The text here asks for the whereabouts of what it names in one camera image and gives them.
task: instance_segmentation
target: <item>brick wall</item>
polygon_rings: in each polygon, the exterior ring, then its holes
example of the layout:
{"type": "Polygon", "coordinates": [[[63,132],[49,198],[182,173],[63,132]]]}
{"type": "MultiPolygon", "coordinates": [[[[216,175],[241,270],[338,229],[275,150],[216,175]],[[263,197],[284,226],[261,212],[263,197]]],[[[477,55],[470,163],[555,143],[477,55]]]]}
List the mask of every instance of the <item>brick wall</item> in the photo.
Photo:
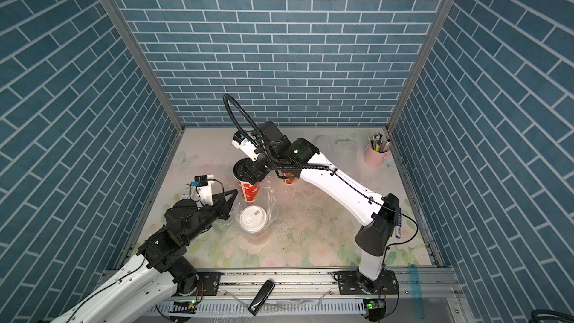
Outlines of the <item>brick wall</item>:
{"type": "Polygon", "coordinates": [[[116,1],[187,126],[381,126],[440,0],[116,1]]]}
{"type": "Polygon", "coordinates": [[[396,129],[476,319],[574,309],[574,0],[456,0],[396,129]]]}
{"type": "Polygon", "coordinates": [[[97,0],[0,0],[0,321],[117,264],[175,140],[97,0]]]}

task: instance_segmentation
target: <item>white cup lid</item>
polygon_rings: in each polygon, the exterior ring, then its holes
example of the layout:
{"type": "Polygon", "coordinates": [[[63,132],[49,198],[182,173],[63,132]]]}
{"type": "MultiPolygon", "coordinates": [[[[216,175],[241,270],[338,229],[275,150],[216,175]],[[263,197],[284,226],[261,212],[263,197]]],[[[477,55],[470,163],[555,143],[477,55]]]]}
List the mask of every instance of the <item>white cup lid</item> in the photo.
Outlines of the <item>white cup lid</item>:
{"type": "Polygon", "coordinates": [[[239,224],[249,233],[259,232],[267,223],[267,212],[259,206],[248,206],[241,212],[239,224]]]}

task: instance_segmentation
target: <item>blue marker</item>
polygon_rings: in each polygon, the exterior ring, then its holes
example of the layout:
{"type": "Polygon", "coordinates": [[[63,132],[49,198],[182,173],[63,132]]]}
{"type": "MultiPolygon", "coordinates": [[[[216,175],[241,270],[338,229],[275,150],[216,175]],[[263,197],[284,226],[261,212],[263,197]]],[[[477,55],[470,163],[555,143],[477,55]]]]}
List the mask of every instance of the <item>blue marker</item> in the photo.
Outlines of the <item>blue marker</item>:
{"type": "Polygon", "coordinates": [[[401,208],[400,207],[398,208],[396,238],[401,238],[401,208]]]}

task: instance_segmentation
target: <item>clear ruler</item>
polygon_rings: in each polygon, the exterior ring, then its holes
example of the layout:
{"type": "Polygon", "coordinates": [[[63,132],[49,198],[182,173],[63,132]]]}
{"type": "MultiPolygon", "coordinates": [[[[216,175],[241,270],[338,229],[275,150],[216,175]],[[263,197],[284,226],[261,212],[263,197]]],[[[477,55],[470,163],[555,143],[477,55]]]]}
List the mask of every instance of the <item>clear ruler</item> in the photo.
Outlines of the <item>clear ruler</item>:
{"type": "Polygon", "coordinates": [[[417,266],[409,265],[409,277],[411,281],[410,290],[413,298],[414,316],[418,319],[425,319],[425,307],[422,304],[421,283],[419,281],[419,271],[417,266]]]}

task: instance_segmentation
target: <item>table surface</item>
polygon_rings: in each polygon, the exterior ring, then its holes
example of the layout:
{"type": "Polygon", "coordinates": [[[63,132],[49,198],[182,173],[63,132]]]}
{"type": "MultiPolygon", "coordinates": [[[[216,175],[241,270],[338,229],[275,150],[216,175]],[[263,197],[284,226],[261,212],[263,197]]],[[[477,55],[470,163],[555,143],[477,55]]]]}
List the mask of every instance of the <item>table surface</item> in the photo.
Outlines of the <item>table surface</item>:
{"type": "MultiPolygon", "coordinates": [[[[233,177],[233,165],[245,155],[231,144],[235,131],[232,128],[185,130],[137,247],[165,224],[165,211],[181,198],[185,185],[193,181],[194,176],[214,174],[226,190],[238,188],[233,177]]],[[[400,200],[402,212],[414,218],[392,156],[389,155],[378,168],[364,164],[367,137],[375,133],[376,128],[281,128],[281,131],[291,141],[302,137],[315,143],[323,136],[319,140],[323,147],[318,145],[319,149],[337,167],[383,196],[393,193],[400,200]],[[324,144],[338,140],[357,142],[356,159],[352,154],[344,155],[341,150],[324,144]]],[[[219,192],[219,188],[219,184],[215,183],[214,192],[219,192]]],[[[258,193],[254,204],[265,206],[270,196],[276,201],[272,215],[274,221],[269,226],[269,239],[264,244],[251,244],[235,221],[235,216],[240,213],[238,208],[247,205],[238,195],[231,218],[217,220],[212,229],[192,241],[185,257],[201,269],[346,267],[359,264],[361,250],[354,238],[361,225],[333,198],[301,179],[287,185],[273,173],[268,175],[266,188],[263,187],[258,193]]],[[[403,217],[402,238],[392,237],[389,243],[404,241],[413,233],[414,224],[403,217]]],[[[385,263],[389,266],[431,265],[420,233],[406,244],[391,246],[385,263]]]]}

